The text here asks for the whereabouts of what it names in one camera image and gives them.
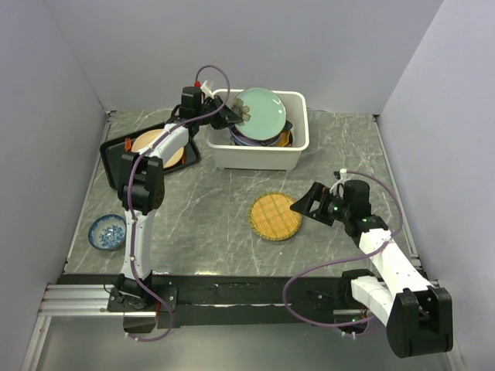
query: table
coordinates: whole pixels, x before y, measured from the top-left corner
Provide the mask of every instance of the table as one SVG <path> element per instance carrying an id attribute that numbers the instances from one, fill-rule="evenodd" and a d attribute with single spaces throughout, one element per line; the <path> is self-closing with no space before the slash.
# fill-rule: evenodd
<path id="1" fill-rule="evenodd" d="M 158 124 L 170 111 L 115 111 L 107 139 Z M 266 192 L 284 192 L 298 199 L 313 182 L 328 186 L 333 172 L 345 167 L 375 175 L 391 185 L 376 123 L 370 114 L 310 111 L 309 147 L 290 172 L 216 168 L 205 140 L 205 128 L 194 138 L 202 159 L 197 165 L 166 175 L 166 196 L 152 230 L 152 265 L 156 274 L 222 274 L 289 276 L 323 261 L 361 252 L 335 223 L 328 227 L 304 218 L 299 232 L 282 242 L 261 239 L 250 227 L 248 210 Z M 370 184 L 373 211 L 393 229 L 398 212 L 386 192 Z M 104 252 L 87 240 L 90 225 L 104 214 L 123 216 L 121 201 L 108 185 L 99 162 L 64 273 L 118 274 L 125 249 Z M 396 238 L 409 255 L 404 233 Z M 368 267 L 369 261 L 340 264 L 316 276 Z"/>

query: gray floor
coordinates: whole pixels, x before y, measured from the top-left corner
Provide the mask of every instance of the gray floor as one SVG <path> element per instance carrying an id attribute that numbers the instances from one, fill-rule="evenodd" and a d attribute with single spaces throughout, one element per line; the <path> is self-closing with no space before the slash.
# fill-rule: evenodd
<path id="1" fill-rule="evenodd" d="M 297 325 L 198 326 L 155 343 L 124 339 L 121 318 L 55 318 L 39 371 L 450 370 L 445 354 L 398 359 L 385 330 L 342 339 Z"/>
<path id="2" fill-rule="evenodd" d="M 164 121 L 169 111 L 118 111 L 111 115 L 108 138 Z M 309 113 L 309 147 L 291 172 L 229 170 L 215 167 L 204 131 L 195 138 L 202 161 L 167 175 L 166 198 L 157 212 L 152 232 L 152 264 L 158 274 L 278 275 L 296 274 L 322 261 L 360 253 L 343 232 L 304 219 L 301 229 L 283 242 L 262 240 L 251 229 L 248 210 L 266 192 L 303 196 L 314 181 L 331 185 L 333 172 L 347 167 L 375 174 L 389 185 L 377 129 L 371 115 Z M 397 225 L 397 211 L 380 186 L 371 184 L 374 212 Z M 117 274 L 124 251 L 95 250 L 87 241 L 90 225 L 104 214 L 123 215 L 99 164 L 66 273 Z M 405 236 L 396 239 L 408 252 Z M 367 261 L 332 266 L 315 275 L 370 267 Z"/>

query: light green plate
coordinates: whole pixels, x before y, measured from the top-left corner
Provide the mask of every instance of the light green plate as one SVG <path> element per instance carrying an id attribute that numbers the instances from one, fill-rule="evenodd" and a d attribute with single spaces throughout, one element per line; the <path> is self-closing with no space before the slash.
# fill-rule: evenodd
<path id="1" fill-rule="evenodd" d="M 240 92 L 232 107 L 241 114 L 243 124 L 236 124 L 239 132 L 255 141 L 264 141 L 280 134 L 285 125 L 285 107 L 274 92 L 252 87 Z"/>

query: stack of plates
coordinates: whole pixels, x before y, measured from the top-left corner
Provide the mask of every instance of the stack of plates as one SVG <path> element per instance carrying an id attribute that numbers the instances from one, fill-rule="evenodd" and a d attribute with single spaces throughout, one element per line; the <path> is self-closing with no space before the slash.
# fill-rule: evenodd
<path id="1" fill-rule="evenodd" d="M 285 107 L 277 94 L 260 87 L 239 93 L 232 111 L 243 122 L 229 128 L 232 145 L 290 147 L 292 124 L 285 119 Z"/>

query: white wall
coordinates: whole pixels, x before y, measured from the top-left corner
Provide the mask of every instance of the white wall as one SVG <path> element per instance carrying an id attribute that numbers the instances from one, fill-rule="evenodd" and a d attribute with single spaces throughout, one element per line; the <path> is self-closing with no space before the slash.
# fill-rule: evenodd
<path id="1" fill-rule="evenodd" d="M 67 256 L 105 114 L 41 0 L 0 5 L 0 369 Z"/>
<path id="2" fill-rule="evenodd" d="M 45 1 L 107 110 L 173 107 L 213 63 L 234 87 L 349 113 L 382 111 L 442 2 Z"/>
<path id="3" fill-rule="evenodd" d="M 469 369 L 495 362 L 495 2 L 445 0 L 380 119 L 413 236 Z"/>

